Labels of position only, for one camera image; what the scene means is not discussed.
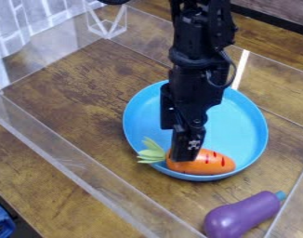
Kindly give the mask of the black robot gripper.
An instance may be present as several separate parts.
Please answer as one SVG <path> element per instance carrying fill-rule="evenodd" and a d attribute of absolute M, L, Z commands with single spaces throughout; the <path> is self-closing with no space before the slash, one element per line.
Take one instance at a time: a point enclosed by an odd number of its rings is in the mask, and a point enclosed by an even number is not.
<path fill-rule="evenodd" d="M 160 127 L 172 129 L 169 159 L 190 162 L 201 149 L 207 110 L 219 105 L 231 62 L 211 61 L 204 67 L 173 65 L 169 81 L 160 86 Z"/>

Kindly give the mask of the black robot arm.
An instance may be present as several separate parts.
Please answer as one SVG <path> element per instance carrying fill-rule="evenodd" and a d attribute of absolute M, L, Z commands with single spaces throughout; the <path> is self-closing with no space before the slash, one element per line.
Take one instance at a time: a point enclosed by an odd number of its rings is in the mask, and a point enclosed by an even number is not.
<path fill-rule="evenodd" d="M 169 159 L 190 162 L 205 139 L 207 110 L 219 105 L 236 65 L 224 49 L 237 26 L 229 0 L 169 0 L 169 81 L 160 87 L 160 127 L 172 131 Z"/>

